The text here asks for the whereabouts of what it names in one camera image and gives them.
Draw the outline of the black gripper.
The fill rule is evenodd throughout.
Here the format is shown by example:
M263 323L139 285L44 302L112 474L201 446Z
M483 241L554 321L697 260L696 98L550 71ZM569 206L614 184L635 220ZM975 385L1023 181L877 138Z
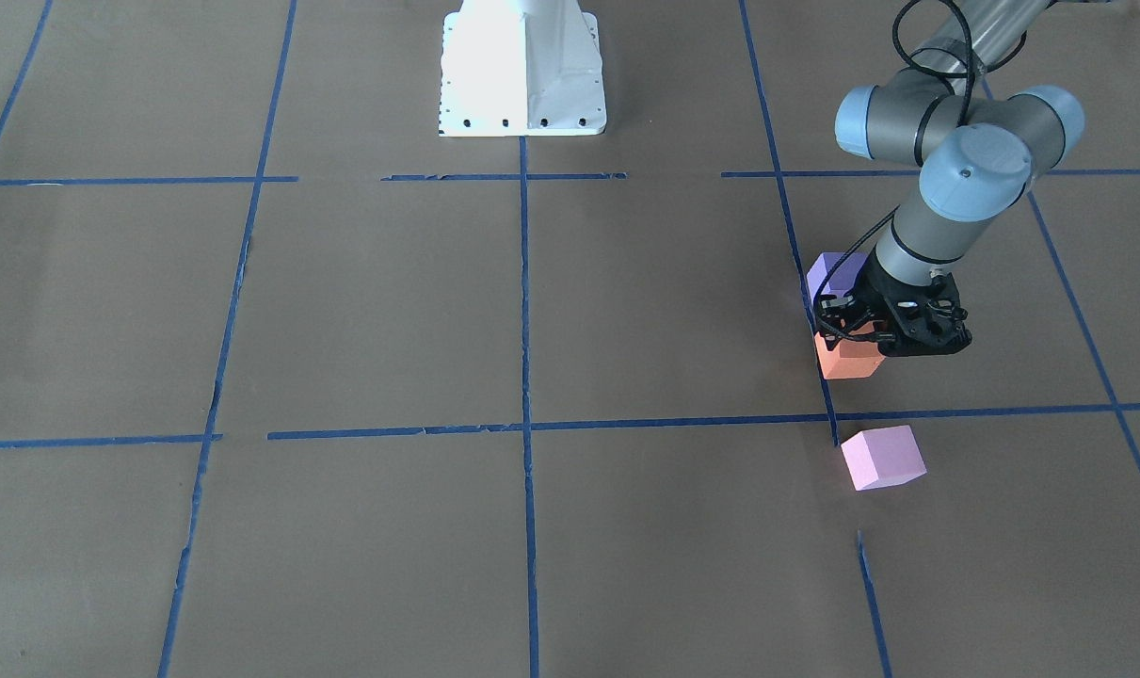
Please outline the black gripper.
M953 356L972 344L953 275L913 286L893 278L871 254L860 270L857 299L882 318L876 348L890 359Z

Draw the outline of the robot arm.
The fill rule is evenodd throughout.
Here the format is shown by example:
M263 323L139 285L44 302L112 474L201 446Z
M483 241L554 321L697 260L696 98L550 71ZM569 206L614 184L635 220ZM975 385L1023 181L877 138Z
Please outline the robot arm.
M865 235L874 250L848 292L816 287L811 312L826 350L871 345L879 356L952 356L972 344L954 279L992 222L1059 166L1086 126L1057 85L1002 100L975 90L1021 50L1047 1L948 1L950 18L905 50L888 83L853 89L834 117L844 152L919 171L917 187Z

